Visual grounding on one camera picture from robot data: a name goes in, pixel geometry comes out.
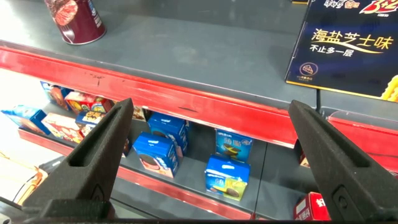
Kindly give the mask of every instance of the oreo box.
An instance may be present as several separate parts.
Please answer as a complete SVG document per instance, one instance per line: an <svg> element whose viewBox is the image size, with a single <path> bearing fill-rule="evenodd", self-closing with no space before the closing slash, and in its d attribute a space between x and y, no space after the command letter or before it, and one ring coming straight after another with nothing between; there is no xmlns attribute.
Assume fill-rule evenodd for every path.
<svg viewBox="0 0 398 224"><path fill-rule="evenodd" d="M216 130L216 153L223 157L246 162L252 144L252 138L220 129Z"/></svg>
<svg viewBox="0 0 398 224"><path fill-rule="evenodd" d="M173 140L178 157L187 153L188 140L185 120L154 113L148 120L152 134Z"/></svg>
<svg viewBox="0 0 398 224"><path fill-rule="evenodd" d="M249 174L249 164L211 155L205 171L206 189L231 199L241 200L249 181Z"/></svg>
<svg viewBox="0 0 398 224"><path fill-rule="evenodd" d="M141 133L133 144L145 169L173 178L178 169L174 142L149 133Z"/></svg>
<svg viewBox="0 0 398 224"><path fill-rule="evenodd" d="M398 102L397 9L395 0L310 1L286 82Z"/></svg>
<svg viewBox="0 0 398 224"><path fill-rule="evenodd" d="M82 111L76 117L75 123L80 128L81 133L86 137L88 133L105 117L106 113L96 111ZM122 157L126 157L129 154L131 148L131 141L126 140L123 149Z"/></svg>
<svg viewBox="0 0 398 224"><path fill-rule="evenodd" d="M50 134L42 120L46 117L44 111L29 106L17 105L11 110L1 110L22 129L29 129L39 134Z"/></svg>
<svg viewBox="0 0 398 224"><path fill-rule="evenodd" d="M57 104L65 110L72 110L65 101L65 97L73 90L43 81L40 81L40 83L42 84L44 92L51 103Z"/></svg>

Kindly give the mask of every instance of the store shelf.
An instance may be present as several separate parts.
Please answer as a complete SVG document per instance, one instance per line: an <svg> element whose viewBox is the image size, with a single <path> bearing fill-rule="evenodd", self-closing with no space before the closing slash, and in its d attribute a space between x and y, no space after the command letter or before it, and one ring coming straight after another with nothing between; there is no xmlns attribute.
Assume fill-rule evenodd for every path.
<svg viewBox="0 0 398 224"><path fill-rule="evenodd" d="M274 144L267 145L262 170L258 218L293 220L297 202L309 192L318 192L311 170L299 165L295 152Z"/></svg>
<svg viewBox="0 0 398 224"><path fill-rule="evenodd" d="M75 114L49 103L43 110L74 118ZM142 131L149 132L147 123L132 120L130 139L134 142ZM68 155L76 143L58 139L52 134L41 136L29 131L19 130L20 137L28 141ZM240 202L211 194L205 190L204 171L208 158L215 152L215 130L200 124L193 124L189 133L190 145L174 179L146 171L134 151L121 159L118 177L140 186L186 202L189 205L230 219L250 219L254 213L267 143L255 141L249 158L251 176L249 185Z"/></svg>
<svg viewBox="0 0 398 224"><path fill-rule="evenodd" d="M292 147L284 82L306 6L289 0L94 1L107 34L64 43L41 0L2 0L0 67Z"/></svg>
<svg viewBox="0 0 398 224"><path fill-rule="evenodd" d="M398 103L320 92L320 112L384 168L398 172Z"/></svg>
<svg viewBox="0 0 398 224"><path fill-rule="evenodd" d="M117 206L126 206L126 210L135 209L141 211L141 216L149 218L161 218L161 219L208 219L208 220L223 220L224 217L200 209L193 205L189 205L180 200L172 197L154 192L140 185L128 182L126 180L117 178L115 180L113 191L111 194L113 199L112 203L117 203Z"/></svg>

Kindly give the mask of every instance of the gray shelf surface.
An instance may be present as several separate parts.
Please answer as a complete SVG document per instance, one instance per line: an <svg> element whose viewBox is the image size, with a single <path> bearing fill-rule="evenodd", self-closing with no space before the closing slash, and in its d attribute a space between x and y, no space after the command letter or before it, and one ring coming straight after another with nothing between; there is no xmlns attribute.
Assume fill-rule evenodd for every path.
<svg viewBox="0 0 398 224"><path fill-rule="evenodd" d="M324 117L331 116L336 111L348 111L365 116L352 113L335 113L332 116L398 130L397 110L398 103L395 102L320 90L320 113Z"/></svg>
<svg viewBox="0 0 398 224"><path fill-rule="evenodd" d="M66 44L43 0L0 0L2 46L287 108L316 90L285 73L306 6L290 0L94 0L108 28Z"/></svg>
<svg viewBox="0 0 398 224"><path fill-rule="evenodd" d="M299 199L311 191L317 192L317 188L311 170L300 166L292 149L268 144L256 215L293 220L293 210Z"/></svg>
<svg viewBox="0 0 398 224"><path fill-rule="evenodd" d="M119 218L225 219L120 178L115 180L111 197L111 202L117 206Z"/></svg>

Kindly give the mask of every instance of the cardboard box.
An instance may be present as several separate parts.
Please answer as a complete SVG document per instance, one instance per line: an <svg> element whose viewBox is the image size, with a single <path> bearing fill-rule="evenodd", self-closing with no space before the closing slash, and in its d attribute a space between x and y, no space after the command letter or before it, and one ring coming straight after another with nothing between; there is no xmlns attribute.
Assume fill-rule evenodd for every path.
<svg viewBox="0 0 398 224"><path fill-rule="evenodd" d="M206 190L239 201L249 174L249 164L211 155L205 171Z"/></svg>
<svg viewBox="0 0 398 224"><path fill-rule="evenodd" d="M220 129L216 130L216 153L223 157L246 162L252 144L252 138Z"/></svg>
<svg viewBox="0 0 398 224"><path fill-rule="evenodd" d="M152 134L173 140L178 157L182 158L187 153L188 139L184 120L154 113L148 120L148 125Z"/></svg>
<svg viewBox="0 0 398 224"><path fill-rule="evenodd" d="M95 111L106 113L112 108L111 100L87 93L70 92L66 97L70 108L76 113L81 111Z"/></svg>
<svg viewBox="0 0 398 224"><path fill-rule="evenodd" d="M64 108L65 110L72 110L65 101L65 97L73 90L50 83L40 81L47 98L51 103L56 104Z"/></svg>
<svg viewBox="0 0 398 224"><path fill-rule="evenodd" d="M42 124L46 114L40 109L17 105L11 110L1 110L1 112L22 129L28 129L39 134L50 134L50 130Z"/></svg>
<svg viewBox="0 0 398 224"><path fill-rule="evenodd" d="M178 169L174 142L149 133L141 133L134 149L145 169L173 178Z"/></svg>
<svg viewBox="0 0 398 224"><path fill-rule="evenodd" d="M320 193L310 192L293 211L294 220L330 220L328 209Z"/></svg>
<svg viewBox="0 0 398 224"><path fill-rule="evenodd" d="M134 112L132 114L132 118L136 119L138 121L147 121L148 118L150 117L152 111L150 110L145 110L139 106L134 106Z"/></svg>
<svg viewBox="0 0 398 224"><path fill-rule="evenodd" d="M286 82L397 102L397 8L390 0L310 1Z"/></svg>
<svg viewBox="0 0 398 224"><path fill-rule="evenodd" d="M106 113L95 111L82 111L76 117L76 124L80 128L81 133L86 137L93 128L105 117ZM123 149L122 157L126 157L131 149L131 141L127 138Z"/></svg>
<svg viewBox="0 0 398 224"><path fill-rule="evenodd" d="M75 119L61 116L55 113L49 113L42 123L51 131L51 133L60 139L80 143L83 140L83 133L75 124Z"/></svg>

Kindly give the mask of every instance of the lower shelf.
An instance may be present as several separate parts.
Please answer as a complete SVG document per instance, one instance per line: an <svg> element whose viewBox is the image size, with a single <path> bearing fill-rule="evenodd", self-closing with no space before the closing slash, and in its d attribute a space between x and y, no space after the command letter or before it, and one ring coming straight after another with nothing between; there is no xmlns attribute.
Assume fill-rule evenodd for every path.
<svg viewBox="0 0 398 224"><path fill-rule="evenodd" d="M48 104L44 111L75 117L73 113L52 104ZM147 123L133 120L130 139L134 142L142 131L149 132ZM65 156L76 146L51 134L42 136L20 129L19 135ZM145 170L137 154L131 151L121 159L114 186L119 190L113 195L126 206L139 204L144 207L141 210L155 209L156 214L152 215L159 218L248 220L261 217L291 220L293 206L299 198L310 190L316 190L310 169L299 166L293 150L255 140L248 159L251 165L249 184L241 201L207 192L204 171L210 155L215 152L215 130L194 123L188 140L187 155L173 179ZM186 216L189 212L180 213L184 209L192 214Z"/></svg>

